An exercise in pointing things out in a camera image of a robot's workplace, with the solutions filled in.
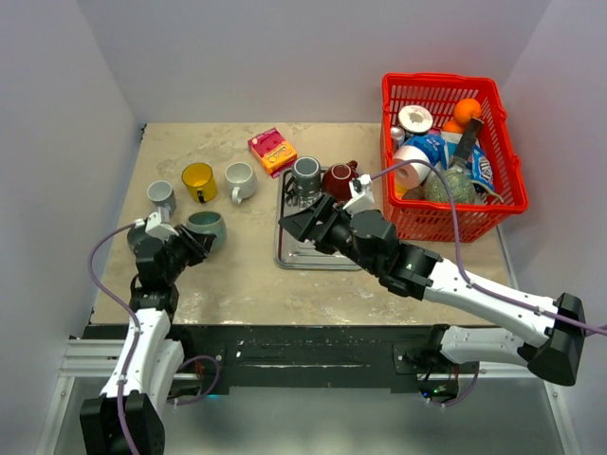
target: metal tray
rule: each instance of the metal tray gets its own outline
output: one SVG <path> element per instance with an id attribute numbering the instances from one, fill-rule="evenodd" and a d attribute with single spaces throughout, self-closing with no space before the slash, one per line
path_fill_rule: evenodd
<path id="1" fill-rule="evenodd" d="M 310 206 L 315 198 L 306 200 L 289 199 L 285 186 L 291 177 L 291 169 L 284 170 L 278 180 L 278 203 L 276 205 L 276 233 L 274 261 L 281 268 L 307 270 L 360 270 L 360 267 L 345 256 L 336 253 L 319 253 L 309 242 L 298 242 L 278 224 L 285 215 L 291 215 Z"/>

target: marble countertop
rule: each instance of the marble countertop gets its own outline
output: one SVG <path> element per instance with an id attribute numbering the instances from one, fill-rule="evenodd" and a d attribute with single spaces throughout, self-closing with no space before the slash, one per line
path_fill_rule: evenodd
<path id="1" fill-rule="evenodd" d="M 380 169 L 379 124 L 374 123 L 151 123 L 140 144 L 120 225 L 147 216 L 154 208 L 146 190 L 158 179 L 175 188 L 174 224 L 201 210 L 223 214 L 228 227 L 224 247 L 203 264 L 187 268 L 177 281 L 180 293 L 175 323 L 192 324 L 476 324 L 481 319 L 448 306 L 402 299 L 390 294 L 363 271 L 283 270 L 274 263 L 274 229 L 278 179 L 272 179 L 248 151 L 247 140 L 276 126 L 299 156 L 311 155 L 323 166 L 355 159 L 359 170 Z M 245 161 L 257 173 L 257 193 L 240 206 L 225 191 L 224 171 Z M 219 194 L 201 205 L 181 182 L 194 162 L 212 166 Z M 379 202 L 381 182 L 374 186 Z M 449 259 L 453 244 L 420 242 Z M 507 283 L 496 233 L 491 231 L 463 247 L 466 268 Z M 129 299 L 129 282 L 137 273 L 135 257 L 119 235 L 112 244 L 103 282 Z M 100 295 L 91 321 L 124 323 L 127 315 Z"/>

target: red mug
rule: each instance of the red mug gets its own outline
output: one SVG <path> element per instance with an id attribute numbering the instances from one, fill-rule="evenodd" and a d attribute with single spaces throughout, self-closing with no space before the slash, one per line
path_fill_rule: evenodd
<path id="1" fill-rule="evenodd" d="M 322 178 L 322 191 L 331 194 L 339 202 L 348 201 L 352 198 L 350 193 L 350 180 L 359 176 L 356 161 L 347 164 L 335 164 L 327 169 Z"/>

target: teal mug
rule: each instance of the teal mug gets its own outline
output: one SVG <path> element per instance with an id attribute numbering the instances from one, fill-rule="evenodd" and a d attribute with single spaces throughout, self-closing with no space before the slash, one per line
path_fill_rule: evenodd
<path id="1" fill-rule="evenodd" d="M 224 217 L 216 211 L 199 211 L 188 217 L 186 229 L 196 234 L 215 234 L 211 253 L 218 251 L 226 242 L 228 231 Z"/>

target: white mug handle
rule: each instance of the white mug handle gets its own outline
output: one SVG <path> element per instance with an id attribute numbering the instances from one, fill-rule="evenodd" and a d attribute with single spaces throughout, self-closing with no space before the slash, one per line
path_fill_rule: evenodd
<path id="1" fill-rule="evenodd" d="M 241 202 L 243 202 L 242 197 L 238 195 L 239 192 L 240 187 L 234 187 L 234 189 L 231 191 L 231 202 L 233 202 L 234 204 L 240 204 Z"/>

